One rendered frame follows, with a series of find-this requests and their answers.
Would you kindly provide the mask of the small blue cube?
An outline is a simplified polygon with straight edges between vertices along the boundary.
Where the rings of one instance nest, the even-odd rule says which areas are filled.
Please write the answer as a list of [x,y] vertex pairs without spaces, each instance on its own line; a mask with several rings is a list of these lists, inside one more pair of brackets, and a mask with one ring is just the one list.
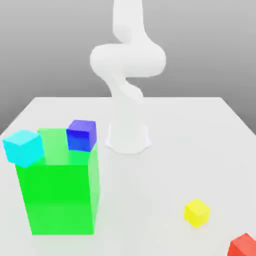
[[74,120],[66,129],[69,150],[91,152],[97,142],[94,120]]

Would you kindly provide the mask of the small cyan cube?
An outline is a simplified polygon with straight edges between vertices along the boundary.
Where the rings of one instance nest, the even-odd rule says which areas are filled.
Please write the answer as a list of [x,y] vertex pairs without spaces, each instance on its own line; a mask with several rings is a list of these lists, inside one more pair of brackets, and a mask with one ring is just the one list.
[[21,129],[2,141],[7,160],[17,166],[27,168],[44,156],[39,133]]

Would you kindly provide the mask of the small yellow cube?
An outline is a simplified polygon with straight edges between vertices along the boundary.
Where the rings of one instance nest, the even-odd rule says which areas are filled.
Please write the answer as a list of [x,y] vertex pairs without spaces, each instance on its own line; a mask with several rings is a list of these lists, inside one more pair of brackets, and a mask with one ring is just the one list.
[[210,207],[196,198],[184,207],[184,219],[194,228],[204,225],[210,218]]

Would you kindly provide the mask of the small red cube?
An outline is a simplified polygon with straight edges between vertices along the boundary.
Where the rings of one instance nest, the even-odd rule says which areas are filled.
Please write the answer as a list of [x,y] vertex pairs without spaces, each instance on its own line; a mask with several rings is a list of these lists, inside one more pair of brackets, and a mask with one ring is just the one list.
[[256,256],[256,240],[244,233],[230,242],[227,256]]

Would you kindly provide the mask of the large green box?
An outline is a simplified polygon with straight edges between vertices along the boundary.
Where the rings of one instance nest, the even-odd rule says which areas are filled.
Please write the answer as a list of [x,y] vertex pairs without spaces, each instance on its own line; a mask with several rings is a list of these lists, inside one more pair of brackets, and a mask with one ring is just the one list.
[[34,235],[92,235],[100,198],[98,148],[69,150],[64,128],[40,128],[44,157],[16,173]]

